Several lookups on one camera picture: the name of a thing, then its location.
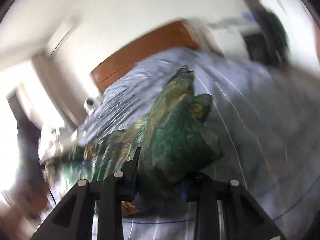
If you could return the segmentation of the green floral silk garment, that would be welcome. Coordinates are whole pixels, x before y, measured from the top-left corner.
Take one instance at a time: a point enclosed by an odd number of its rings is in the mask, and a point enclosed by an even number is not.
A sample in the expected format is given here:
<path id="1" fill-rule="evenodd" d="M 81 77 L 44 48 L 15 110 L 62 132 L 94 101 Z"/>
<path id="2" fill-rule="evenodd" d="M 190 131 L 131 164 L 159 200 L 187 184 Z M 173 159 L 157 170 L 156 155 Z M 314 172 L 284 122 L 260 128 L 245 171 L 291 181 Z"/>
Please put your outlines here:
<path id="1" fill-rule="evenodd" d="M 122 168 L 140 150 L 138 176 L 141 200 L 122 202 L 128 217 L 142 212 L 150 199 L 171 199 L 178 182 L 223 156 L 218 136 L 206 126 L 212 109 L 210 94 L 194 94 L 195 74 L 180 67 L 155 100 L 151 111 L 128 128 L 86 146 L 49 159 L 45 165 L 50 185 L 61 194 L 81 178 L 101 181 Z"/>

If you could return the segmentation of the brown wooden headboard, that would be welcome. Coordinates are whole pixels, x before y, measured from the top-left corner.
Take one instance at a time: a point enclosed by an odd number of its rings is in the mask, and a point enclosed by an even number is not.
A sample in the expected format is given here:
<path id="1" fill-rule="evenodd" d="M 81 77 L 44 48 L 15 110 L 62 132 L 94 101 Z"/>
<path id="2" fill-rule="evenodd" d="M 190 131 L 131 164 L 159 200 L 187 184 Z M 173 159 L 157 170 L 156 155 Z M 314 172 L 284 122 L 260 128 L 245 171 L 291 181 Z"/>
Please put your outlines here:
<path id="1" fill-rule="evenodd" d="M 161 25 L 120 48 L 91 71 L 91 78 L 103 93 L 137 62 L 173 47 L 199 48 L 199 39 L 185 19 Z"/>

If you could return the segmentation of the white wall air conditioner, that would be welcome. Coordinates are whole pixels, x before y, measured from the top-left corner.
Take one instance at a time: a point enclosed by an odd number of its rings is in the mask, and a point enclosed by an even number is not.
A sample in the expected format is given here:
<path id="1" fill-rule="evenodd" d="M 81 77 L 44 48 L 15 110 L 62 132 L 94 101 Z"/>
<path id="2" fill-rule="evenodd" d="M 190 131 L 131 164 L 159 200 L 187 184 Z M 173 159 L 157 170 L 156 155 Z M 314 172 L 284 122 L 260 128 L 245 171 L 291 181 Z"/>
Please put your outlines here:
<path id="1" fill-rule="evenodd" d="M 64 44 L 67 38 L 76 31 L 80 26 L 82 16 L 79 14 L 73 14 L 66 17 L 60 25 L 56 28 L 53 35 L 49 39 L 44 48 L 44 54 L 47 57 L 53 57 L 59 48 Z"/>

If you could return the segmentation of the white desk with drawers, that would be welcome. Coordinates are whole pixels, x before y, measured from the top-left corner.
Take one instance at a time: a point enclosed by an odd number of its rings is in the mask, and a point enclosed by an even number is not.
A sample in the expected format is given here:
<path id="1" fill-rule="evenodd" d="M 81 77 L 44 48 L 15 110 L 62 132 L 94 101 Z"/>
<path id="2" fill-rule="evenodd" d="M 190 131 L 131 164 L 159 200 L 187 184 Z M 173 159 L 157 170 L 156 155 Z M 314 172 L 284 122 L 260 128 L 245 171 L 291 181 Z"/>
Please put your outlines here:
<path id="1" fill-rule="evenodd" d="M 259 33 L 259 24 L 251 15 L 207 22 L 200 27 L 200 34 L 210 50 L 236 60 L 249 59 L 245 38 Z"/>

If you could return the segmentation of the beige curtain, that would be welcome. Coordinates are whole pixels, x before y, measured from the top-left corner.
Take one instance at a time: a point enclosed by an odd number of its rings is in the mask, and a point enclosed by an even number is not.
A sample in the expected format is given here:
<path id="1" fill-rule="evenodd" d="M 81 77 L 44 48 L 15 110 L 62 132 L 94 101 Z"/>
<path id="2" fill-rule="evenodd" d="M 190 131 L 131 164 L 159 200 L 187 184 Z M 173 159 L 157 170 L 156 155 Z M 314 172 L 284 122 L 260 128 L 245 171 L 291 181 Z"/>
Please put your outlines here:
<path id="1" fill-rule="evenodd" d="M 56 64 L 44 54 L 34 55 L 31 61 L 44 90 L 67 128 L 75 131 L 81 124 L 79 108 Z"/>

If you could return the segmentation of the blue checked bed cover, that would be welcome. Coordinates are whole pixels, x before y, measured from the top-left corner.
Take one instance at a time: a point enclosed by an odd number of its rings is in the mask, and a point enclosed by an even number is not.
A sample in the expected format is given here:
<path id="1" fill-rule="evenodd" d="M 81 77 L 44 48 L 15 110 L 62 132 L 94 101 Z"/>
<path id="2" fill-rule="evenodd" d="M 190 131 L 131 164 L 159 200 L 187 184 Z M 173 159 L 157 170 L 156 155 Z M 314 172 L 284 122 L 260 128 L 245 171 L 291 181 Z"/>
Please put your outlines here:
<path id="1" fill-rule="evenodd" d="M 319 82 L 252 61 L 171 48 L 135 66 L 103 93 L 79 127 L 79 145 L 125 129 L 146 115 L 181 66 L 196 94 L 213 96 L 207 126 L 225 156 L 206 173 L 237 179 L 287 239 L 301 239 L 319 213 Z"/>

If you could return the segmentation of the dark jacket on chair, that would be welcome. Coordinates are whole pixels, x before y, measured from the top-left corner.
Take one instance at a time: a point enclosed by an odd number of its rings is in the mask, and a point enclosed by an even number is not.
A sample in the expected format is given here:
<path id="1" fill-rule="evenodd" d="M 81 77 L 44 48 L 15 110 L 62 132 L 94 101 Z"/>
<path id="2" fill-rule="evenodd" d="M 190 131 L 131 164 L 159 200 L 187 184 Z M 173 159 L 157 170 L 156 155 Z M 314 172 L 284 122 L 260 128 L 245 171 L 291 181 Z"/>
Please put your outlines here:
<path id="1" fill-rule="evenodd" d="M 287 34 L 279 18 L 270 11 L 253 10 L 260 33 L 251 36 L 249 58 L 276 68 L 286 62 Z"/>

